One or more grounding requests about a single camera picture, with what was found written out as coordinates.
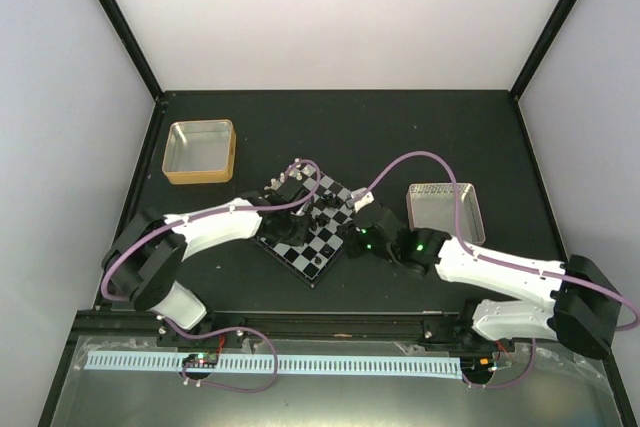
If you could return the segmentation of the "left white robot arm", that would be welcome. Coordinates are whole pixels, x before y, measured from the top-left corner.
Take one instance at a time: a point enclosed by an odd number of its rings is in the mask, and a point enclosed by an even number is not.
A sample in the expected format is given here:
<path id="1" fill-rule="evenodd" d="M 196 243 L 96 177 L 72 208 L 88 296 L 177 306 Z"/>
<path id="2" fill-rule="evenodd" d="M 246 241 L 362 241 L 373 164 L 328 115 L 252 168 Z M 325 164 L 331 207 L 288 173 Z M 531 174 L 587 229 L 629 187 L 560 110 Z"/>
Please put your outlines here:
<path id="1" fill-rule="evenodd" d="M 201 211 L 160 215 L 145 209 L 105 254 L 101 295 L 127 302 L 138 312 L 156 313 L 177 325 L 191 345 L 205 345 L 213 338 L 215 323 L 203 301 L 178 282 L 182 263 L 237 240 L 302 244 L 310 225 L 305 210 L 315 191 L 291 179 L 277 188 Z"/>

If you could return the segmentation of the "black white chess board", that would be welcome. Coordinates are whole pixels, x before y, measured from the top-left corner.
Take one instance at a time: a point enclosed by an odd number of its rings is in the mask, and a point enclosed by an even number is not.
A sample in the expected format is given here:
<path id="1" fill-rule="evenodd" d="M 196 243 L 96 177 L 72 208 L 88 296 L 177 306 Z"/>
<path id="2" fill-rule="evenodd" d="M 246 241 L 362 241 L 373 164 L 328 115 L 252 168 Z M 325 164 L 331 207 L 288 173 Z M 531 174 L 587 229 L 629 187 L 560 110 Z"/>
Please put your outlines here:
<path id="1" fill-rule="evenodd" d="M 268 252 L 310 288 L 314 288 L 335 263 L 343 249 L 339 228 L 351 220 L 353 210 L 347 205 L 351 191 L 326 173 L 307 208 L 309 230 L 300 246 L 257 237 L 254 242 Z"/>

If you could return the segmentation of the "pink metal tin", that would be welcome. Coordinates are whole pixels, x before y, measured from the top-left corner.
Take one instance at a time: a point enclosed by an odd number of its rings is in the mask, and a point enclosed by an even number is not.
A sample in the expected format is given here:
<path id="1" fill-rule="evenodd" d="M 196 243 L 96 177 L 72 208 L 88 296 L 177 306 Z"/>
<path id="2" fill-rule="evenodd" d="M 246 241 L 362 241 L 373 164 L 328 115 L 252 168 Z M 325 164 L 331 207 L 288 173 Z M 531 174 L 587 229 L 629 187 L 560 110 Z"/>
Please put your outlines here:
<path id="1" fill-rule="evenodd" d="M 486 241 L 476 190 L 471 183 L 458 184 L 459 227 L 462 238 L 473 245 Z M 457 235 L 454 189 L 450 183 L 411 184 L 406 195 L 411 229 L 431 228 Z"/>

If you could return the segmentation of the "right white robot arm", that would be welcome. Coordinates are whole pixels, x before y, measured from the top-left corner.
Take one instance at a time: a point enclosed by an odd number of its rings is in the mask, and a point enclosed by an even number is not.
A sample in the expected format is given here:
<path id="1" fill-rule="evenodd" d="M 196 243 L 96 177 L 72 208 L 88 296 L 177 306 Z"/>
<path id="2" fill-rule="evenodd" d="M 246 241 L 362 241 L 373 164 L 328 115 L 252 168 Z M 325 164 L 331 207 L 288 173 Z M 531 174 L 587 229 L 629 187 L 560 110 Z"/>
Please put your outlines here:
<path id="1" fill-rule="evenodd" d="M 472 305 L 454 326 L 457 343 L 479 349 L 487 341 L 542 339 L 592 359 L 608 357 L 622 310 L 622 297 L 589 258 L 566 263 L 526 259 L 482 247 L 431 228 L 410 229 L 374 202 L 356 210 L 338 229 L 347 254 L 375 255 L 420 275 L 474 285 L 504 295 Z"/>

